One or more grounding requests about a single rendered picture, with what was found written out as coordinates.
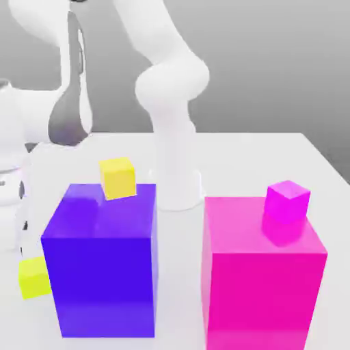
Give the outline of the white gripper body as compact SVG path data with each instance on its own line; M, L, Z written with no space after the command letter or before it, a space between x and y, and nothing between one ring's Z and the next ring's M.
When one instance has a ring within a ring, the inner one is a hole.
M32 258L37 255L37 243L33 233L31 205L33 204L33 180L31 153L37 144L26 144L27 157L21 166L21 181L19 185L19 203L16 210L16 246L21 258Z

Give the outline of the small yellow cube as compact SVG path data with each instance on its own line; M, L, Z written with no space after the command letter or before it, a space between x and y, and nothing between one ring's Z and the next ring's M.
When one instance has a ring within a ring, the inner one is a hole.
M127 157L98 162L106 200L136 195L135 168Z

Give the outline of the small lime cube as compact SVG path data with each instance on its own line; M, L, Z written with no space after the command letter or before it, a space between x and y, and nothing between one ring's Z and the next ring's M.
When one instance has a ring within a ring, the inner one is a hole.
M21 260L18 281L23 299L51 294L51 285L44 256Z

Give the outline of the small magenta cube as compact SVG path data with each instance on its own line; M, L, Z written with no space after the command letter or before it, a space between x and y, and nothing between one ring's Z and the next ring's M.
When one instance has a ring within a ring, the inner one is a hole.
M267 187L262 222L264 225L298 227L307 219L311 191L291 180Z

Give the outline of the large blue box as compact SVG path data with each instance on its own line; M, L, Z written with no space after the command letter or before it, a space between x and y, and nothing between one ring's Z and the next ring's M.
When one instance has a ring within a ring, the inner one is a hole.
M152 338L159 277L157 196L106 200L99 184L72 184L42 237L64 338Z

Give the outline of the large magenta box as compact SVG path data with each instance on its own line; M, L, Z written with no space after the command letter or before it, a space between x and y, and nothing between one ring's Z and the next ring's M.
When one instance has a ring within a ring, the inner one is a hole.
M205 350L304 350L327 251L307 219L281 224L262 197L204 201Z

